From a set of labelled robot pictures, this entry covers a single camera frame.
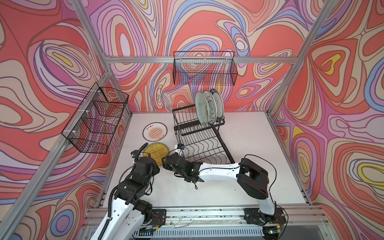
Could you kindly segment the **black metal dish rack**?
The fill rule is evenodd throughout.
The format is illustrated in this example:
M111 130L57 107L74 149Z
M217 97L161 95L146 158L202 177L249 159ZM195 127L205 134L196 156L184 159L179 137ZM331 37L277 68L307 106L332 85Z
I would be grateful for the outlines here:
M234 164L228 147L220 135L219 123L201 125L195 105L172 110L174 131L178 144L184 146L183 156L188 162L204 162L214 165Z

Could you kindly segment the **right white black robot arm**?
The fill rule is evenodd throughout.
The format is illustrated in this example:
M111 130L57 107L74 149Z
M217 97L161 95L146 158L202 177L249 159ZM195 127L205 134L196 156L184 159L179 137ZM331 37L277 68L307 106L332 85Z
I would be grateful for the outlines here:
M245 216L248 224L264 226L283 219L277 216L277 204L271 197L268 171L247 157L236 164L214 165L203 162L191 163L178 153L174 153L164 157L162 163L164 169L174 172L176 177L194 185L197 182L210 181L239 184L248 196L257 200L259 205L255 214Z

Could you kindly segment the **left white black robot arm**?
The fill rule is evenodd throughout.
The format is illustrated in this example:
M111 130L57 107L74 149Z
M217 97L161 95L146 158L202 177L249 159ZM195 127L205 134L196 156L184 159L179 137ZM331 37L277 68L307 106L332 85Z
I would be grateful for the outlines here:
M154 159L136 156L132 171L111 191L107 213L92 235L93 240L128 240L141 225L151 221L152 204L141 197L159 172Z

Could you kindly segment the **green rimmed white plate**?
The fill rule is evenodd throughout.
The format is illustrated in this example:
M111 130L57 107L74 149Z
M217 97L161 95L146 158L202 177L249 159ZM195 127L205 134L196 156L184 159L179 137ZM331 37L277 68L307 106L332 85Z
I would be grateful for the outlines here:
M219 123L224 118L224 102L223 102L223 99L222 99L220 93L216 89L211 89L210 92L211 92L211 94L215 100L215 103L216 103L216 108L217 108L216 122Z

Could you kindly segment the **white plate with clover emblem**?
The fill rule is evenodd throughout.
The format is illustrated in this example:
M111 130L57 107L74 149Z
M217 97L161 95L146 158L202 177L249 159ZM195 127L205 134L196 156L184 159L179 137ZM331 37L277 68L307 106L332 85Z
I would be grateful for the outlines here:
M216 102L213 98L213 95L210 91L204 91L203 92L204 97L206 98L208 102L208 111L209 111L209 124L214 124L217 119L217 107Z

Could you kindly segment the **pale green flower plate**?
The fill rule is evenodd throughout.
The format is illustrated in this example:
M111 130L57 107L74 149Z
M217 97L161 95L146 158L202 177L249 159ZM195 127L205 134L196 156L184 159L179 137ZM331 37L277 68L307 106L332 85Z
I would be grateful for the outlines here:
M196 94L195 107L200 124L206 125L209 119L208 102L202 92Z

